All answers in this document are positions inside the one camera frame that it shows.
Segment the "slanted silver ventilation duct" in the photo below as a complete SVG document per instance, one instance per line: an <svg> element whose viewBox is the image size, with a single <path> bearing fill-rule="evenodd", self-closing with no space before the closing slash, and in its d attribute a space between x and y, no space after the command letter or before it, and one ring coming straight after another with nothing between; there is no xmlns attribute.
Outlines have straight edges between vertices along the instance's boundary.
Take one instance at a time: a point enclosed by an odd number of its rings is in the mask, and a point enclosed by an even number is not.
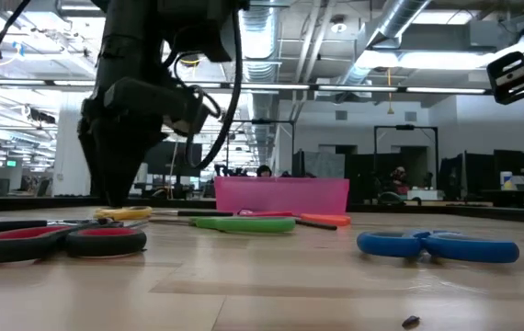
<svg viewBox="0 0 524 331"><path fill-rule="evenodd" d="M380 54L371 48L384 43L386 48L398 49L403 33L430 2L431 0L387 0L380 16L361 25L354 46L357 58L337 83L358 86L365 81L372 69L382 67L382 64L376 63Z"/></svg>

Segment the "black computer monitor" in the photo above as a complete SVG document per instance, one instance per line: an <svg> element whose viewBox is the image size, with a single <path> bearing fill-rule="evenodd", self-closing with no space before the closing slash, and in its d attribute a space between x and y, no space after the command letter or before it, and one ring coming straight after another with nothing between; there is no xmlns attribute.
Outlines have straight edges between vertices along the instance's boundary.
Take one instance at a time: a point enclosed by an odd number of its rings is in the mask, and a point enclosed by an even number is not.
<svg viewBox="0 0 524 331"><path fill-rule="evenodd" d="M184 143L161 141L145 155L148 173L153 175L173 175L199 177L200 171L186 163Z"/></svg>

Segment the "yellow scissors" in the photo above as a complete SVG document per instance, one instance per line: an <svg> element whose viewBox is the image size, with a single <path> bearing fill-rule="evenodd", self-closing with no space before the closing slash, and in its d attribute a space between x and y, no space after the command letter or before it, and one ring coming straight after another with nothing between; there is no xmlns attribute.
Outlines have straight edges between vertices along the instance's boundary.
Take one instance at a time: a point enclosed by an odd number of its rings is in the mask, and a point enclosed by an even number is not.
<svg viewBox="0 0 524 331"><path fill-rule="evenodd" d="M110 218L113 221L131 221L149 218L153 209L148 206L133 206L122 208L100 208L95 210L95 218Z"/></svg>

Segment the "pink translucent plastic bin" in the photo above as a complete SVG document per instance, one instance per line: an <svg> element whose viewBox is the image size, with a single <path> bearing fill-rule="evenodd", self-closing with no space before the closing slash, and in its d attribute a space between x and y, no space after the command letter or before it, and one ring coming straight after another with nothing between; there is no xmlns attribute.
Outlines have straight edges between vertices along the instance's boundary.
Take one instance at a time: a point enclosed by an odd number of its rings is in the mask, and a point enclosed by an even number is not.
<svg viewBox="0 0 524 331"><path fill-rule="evenodd" d="M346 213L349 181L344 178L216 177L218 211Z"/></svg>

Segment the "ribbed silver ventilation duct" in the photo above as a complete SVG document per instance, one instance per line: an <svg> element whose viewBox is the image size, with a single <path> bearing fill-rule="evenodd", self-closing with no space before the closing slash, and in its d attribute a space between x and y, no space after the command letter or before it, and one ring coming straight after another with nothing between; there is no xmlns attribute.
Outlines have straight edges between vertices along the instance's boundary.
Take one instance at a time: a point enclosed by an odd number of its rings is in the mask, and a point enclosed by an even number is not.
<svg viewBox="0 0 524 331"><path fill-rule="evenodd" d="M244 82L250 84L276 83L279 13L272 7L251 7L240 13ZM248 118L274 120L278 115L278 93L254 91L249 93ZM252 151L252 166L268 165L274 148L274 124L249 125L248 144Z"/></svg>

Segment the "green scissors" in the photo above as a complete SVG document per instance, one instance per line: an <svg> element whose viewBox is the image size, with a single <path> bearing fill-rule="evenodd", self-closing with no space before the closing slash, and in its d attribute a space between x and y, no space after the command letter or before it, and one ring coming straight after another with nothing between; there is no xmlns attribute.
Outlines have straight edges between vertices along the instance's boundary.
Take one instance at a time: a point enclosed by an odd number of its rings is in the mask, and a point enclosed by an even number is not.
<svg viewBox="0 0 524 331"><path fill-rule="evenodd" d="M263 233L282 234L294 230L296 221L294 218L271 218L271 217L189 217L184 219L155 218L151 223L183 224L201 229L217 230L229 233Z"/></svg>

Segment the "orange scissors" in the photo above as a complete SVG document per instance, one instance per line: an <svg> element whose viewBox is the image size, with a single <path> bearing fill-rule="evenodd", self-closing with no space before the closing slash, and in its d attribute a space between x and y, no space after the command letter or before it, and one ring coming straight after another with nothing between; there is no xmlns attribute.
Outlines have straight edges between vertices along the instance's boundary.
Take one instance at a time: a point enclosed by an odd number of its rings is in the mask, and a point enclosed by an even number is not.
<svg viewBox="0 0 524 331"><path fill-rule="evenodd" d="M346 215L325 215L303 213L301 219L311 223L321 223L334 226L348 226L351 224L351 218Z"/></svg>

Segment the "black background monitor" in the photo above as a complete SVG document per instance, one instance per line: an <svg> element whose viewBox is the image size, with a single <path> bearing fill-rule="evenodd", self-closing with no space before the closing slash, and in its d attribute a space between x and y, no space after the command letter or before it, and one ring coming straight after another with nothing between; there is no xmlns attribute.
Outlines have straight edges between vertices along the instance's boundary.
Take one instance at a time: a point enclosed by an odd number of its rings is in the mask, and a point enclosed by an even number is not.
<svg viewBox="0 0 524 331"><path fill-rule="evenodd" d="M498 172L511 172L513 176L524 177L523 151L494 150L494 159Z"/></svg>

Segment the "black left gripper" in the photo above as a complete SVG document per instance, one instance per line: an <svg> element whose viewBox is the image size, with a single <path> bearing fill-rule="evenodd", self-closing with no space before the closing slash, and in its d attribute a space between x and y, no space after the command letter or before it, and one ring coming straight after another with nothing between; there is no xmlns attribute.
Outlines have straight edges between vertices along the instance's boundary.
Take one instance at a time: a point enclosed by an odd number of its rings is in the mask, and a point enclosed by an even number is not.
<svg viewBox="0 0 524 331"><path fill-rule="evenodd" d="M158 86L124 77L82 104L79 142L91 176L91 194L109 207L126 201L163 124L180 136L199 133L210 115L197 86Z"/></svg>

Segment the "blue scissors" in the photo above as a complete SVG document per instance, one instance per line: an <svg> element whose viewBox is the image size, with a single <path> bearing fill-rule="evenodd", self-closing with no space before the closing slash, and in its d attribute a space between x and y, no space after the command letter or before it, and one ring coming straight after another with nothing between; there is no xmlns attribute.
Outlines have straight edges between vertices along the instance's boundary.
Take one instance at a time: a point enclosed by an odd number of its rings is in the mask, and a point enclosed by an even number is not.
<svg viewBox="0 0 524 331"><path fill-rule="evenodd" d="M382 257L433 257L481 263L514 263L518 245L511 241L489 240L449 231L365 232L357 246L365 254Z"/></svg>

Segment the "thick black paintbrush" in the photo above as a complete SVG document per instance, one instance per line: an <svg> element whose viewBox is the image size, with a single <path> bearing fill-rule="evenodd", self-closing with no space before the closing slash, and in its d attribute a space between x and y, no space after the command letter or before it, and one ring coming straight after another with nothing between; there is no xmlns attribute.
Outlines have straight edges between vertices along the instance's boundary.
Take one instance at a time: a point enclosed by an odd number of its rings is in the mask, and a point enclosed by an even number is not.
<svg viewBox="0 0 524 331"><path fill-rule="evenodd" d="M152 211L152 215L177 217L232 217L234 213L223 211Z"/></svg>

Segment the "white building pillar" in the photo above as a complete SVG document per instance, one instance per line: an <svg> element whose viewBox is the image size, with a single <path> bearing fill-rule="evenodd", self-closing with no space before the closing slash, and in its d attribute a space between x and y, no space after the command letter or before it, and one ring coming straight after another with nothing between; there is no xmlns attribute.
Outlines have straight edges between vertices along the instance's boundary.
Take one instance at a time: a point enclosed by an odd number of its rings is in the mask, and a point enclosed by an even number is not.
<svg viewBox="0 0 524 331"><path fill-rule="evenodd" d="M90 193L90 173L77 134L82 103L86 97L87 93L62 92L53 164L54 197L86 196Z"/></svg>

